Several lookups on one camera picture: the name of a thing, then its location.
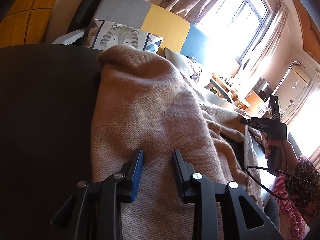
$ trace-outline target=tiger print pillow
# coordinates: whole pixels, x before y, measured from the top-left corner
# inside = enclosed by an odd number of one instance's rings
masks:
[[[127,44],[138,50],[148,50],[156,53],[164,39],[137,28],[97,19],[92,22],[88,29],[88,35],[83,46],[100,50],[106,50],[117,44]]]

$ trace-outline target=black cable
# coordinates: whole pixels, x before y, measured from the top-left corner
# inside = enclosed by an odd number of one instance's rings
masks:
[[[281,140],[281,142],[282,142],[282,146],[283,146],[283,149],[284,149],[284,154],[285,154],[285,157],[286,157],[286,170],[288,171],[287,152],[286,152],[286,150],[285,150],[285,148],[284,148],[284,144],[283,144],[283,141],[282,141],[282,140]],[[278,196],[277,194],[273,193],[270,189],[268,189],[267,187],[265,187],[264,185],[262,185],[261,182],[259,182],[259,181],[249,172],[249,169],[258,169],[258,170],[265,170],[265,171],[277,171],[277,172],[279,172],[279,173],[282,173],[282,174],[287,175],[286,178],[287,178],[287,184],[288,184],[288,191],[287,191],[287,192],[288,192],[288,196],[287,196],[286,198],[283,198],[283,197],[280,197],[280,196]],[[298,178],[298,177],[296,177],[296,176],[294,176],[294,175],[292,175],[292,174],[290,174],[290,173],[288,173],[288,172],[286,172],[286,171],[274,170],[274,169],[269,169],[269,168],[264,168],[264,167],[259,167],[259,166],[251,166],[251,165],[246,166],[246,167],[245,167],[245,171],[246,171],[246,173],[249,175],[249,177],[250,177],[255,183],[257,183],[260,187],[262,187],[264,190],[266,190],[268,193],[270,193],[270,194],[273,195],[274,197],[276,197],[276,198],[278,198],[278,199],[281,199],[281,200],[287,200],[287,199],[289,199],[289,195],[290,195],[289,176],[291,176],[292,178],[295,178],[295,179],[297,179],[297,180],[300,180],[300,181],[302,181],[302,182],[309,183],[309,184],[311,184],[311,185],[313,185],[313,186],[317,186],[317,187],[320,188],[320,185],[315,184],[315,183],[310,182],[310,181],[306,181],[306,180],[304,180],[304,179],[300,179],[300,178]]]

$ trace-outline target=black handheld controller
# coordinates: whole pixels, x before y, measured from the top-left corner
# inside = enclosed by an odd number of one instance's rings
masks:
[[[270,96],[270,106],[272,110],[271,119],[252,117],[251,119],[241,118],[240,122],[250,125],[261,132],[268,135],[271,140],[286,140],[287,139],[287,126],[281,122],[281,111],[279,108],[279,101],[277,96]],[[280,170],[282,155],[281,148],[271,147],[271,155],[268,159],[267,166],[269,169]],[[279,176],[277,171],[268,171],[269,173]]]

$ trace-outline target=sunlight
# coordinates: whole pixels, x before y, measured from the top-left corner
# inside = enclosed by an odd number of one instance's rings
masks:
[[[292,126],[289,128],[289,132],[299,146],[302,155],[307,158],[309,158],[320,145],[320,118],[317,116],[319,108],[320,91],[317,91],[308,97],[299,116],[293,121]]]
[[[219,51],[240,62],[267,12],[262,0],[224,0],[219,9],[212,7],[196,27],[216,43]]]

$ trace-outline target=black plastic bracket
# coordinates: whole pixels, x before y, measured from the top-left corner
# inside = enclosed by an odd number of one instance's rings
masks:
[[[120,203],[132,203],[137,196],[143,167],[143,150],[131,162],[104,181],[80,181],[74,194],[51,220],[66,239],[122,240]]]
[[[235,181],[227,185],[212,182],[172,152],[172,167],[178,195],[183,203],[195,203],[192,240],[218,240],[220,202],[225,240],[284,240],[278,229]]]

